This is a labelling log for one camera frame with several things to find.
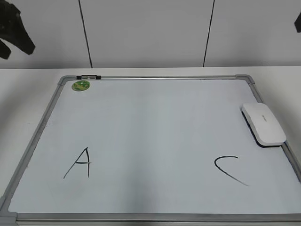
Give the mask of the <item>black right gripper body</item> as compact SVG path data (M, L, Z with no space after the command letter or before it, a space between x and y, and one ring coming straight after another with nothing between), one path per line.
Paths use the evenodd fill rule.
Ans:
M301 33L301 12L299 13L298 17L294 22L294 26L297 33Z

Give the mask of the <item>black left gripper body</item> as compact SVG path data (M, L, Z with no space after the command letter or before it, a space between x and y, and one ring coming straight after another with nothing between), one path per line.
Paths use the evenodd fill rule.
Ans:
M6 40L28 55L35 50L35 45L22 22L20 10L6 0L0 1L0 57L8 59L11 49L2 40Z

